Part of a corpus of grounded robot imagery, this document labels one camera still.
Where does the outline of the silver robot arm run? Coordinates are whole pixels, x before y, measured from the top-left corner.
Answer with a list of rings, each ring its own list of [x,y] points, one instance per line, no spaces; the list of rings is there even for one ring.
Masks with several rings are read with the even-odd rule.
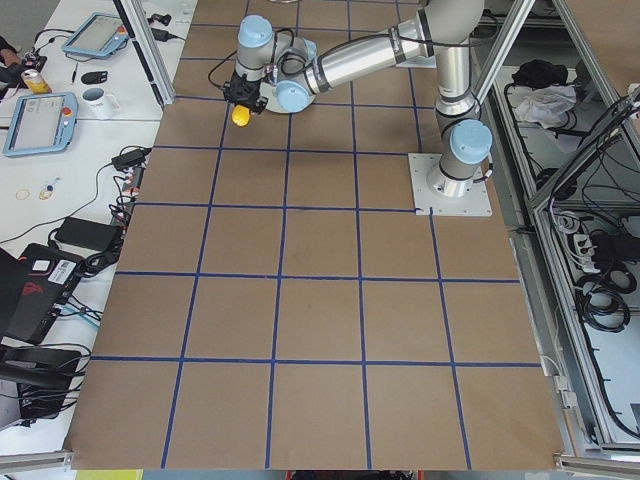
[[[481,182],[476,173],[492,145],[471,86],[471,34],[483,11],[481,1],[424,1],[413,17],[323,53],[311,40],[249,15],[239,26],[235,69],[219,88],[234,123],[244,126],[264,110],[298,113],[342,84],[417,57],[433,59],[445,150],[426,181],[441,197],[461,198]]]

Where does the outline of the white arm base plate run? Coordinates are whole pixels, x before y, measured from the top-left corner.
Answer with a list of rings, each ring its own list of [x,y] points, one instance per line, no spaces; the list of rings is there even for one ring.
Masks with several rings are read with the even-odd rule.
[[[414,211],[417,215],[490,217],[493,213],[482,167],[467,180],[452,180],[440,169],[441,154],[408,155]]]

